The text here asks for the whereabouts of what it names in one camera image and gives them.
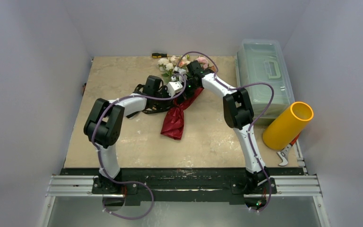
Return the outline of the black printed ribbon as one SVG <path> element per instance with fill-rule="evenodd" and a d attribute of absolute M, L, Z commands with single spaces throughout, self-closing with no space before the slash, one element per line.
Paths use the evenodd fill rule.
<path fill-rule="evenodd" d="M 148 85 L 138 84 L 134 90 L 134 93 L 155 97 L 156 91 L 158 91 L 161 86 L 154 86 L 154 88 L 148 88 Z M 163 113 L 168 112 L 173 107 L 175 107 L 174 99 L 172 105 L 159 105 L 156 100 L 148 99 L 146 107 L 142 112 L 145 114 Z"/>

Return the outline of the red paper flower bouquet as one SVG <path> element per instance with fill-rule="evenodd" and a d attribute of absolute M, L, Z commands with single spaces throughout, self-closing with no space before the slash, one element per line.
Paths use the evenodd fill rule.
<path fill-rule="evenodd" d="M 175 67 L 185 69 L 187 71 L 186 77 L 189 78 L 192 77 L 192 73 L 187 69 L 187 66 L 191 62 L 189 55 L 183 57 L 174 55 L 168 58 L 161 58 L 158 61 L 158 67 L 161 71 L 165 72 L 163 75 L 168 77 L 168 80 L 171 80 L 171 74 Z M 175 140 L 180 140 L 182 138 L 185 125 L 184 110 L 189 108 L 200 94 L 197 94 L 190 99 L 184 99 L 181 94 L 174 99 L 175 107 L 171 108 L 164 118 L 161 129 L 162 135 Z"/>

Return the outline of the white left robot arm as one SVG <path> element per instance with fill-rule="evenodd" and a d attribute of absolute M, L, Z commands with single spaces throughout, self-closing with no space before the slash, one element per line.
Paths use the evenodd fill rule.
<path fill-rule="evenodd" d="M 186 80 L 177 81 L 178 88 L 168 83 L 163 85 L 159 77 L 149 76 L 144 85 L 138 85 L 129 95 L 115 100 L 99 98 L 95 101 L 87 118 L 83 132 L 95 146 L 99 162 L 99 173 L 105 177 L 104 188 L 109 193 L 117 193 L 122 186 L 145 186 L 138 181 L 123 181 L 118 164 L 115 143 L 121 132 L 124 117 L 152 109 L 154 103 L 160 107 L 181 96 L 186 88 Z"/>

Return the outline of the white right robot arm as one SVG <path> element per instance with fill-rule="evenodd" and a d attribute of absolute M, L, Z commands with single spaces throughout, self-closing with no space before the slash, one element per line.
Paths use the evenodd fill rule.
<path fill-rule="evenodd" d="M 242 149 L 246 174 L 245 189 L 259 192 L 264 188 L 269 175 L 256 143 L 253 109 L 247 89 L 230 86 L 211 69 L 204 69 L 198 61 L 189 63 L 187 71 L 190 75 L 187 82 L 190 88 L 203 88 L 222 98 L 224 120 L 235 132 Z"/>

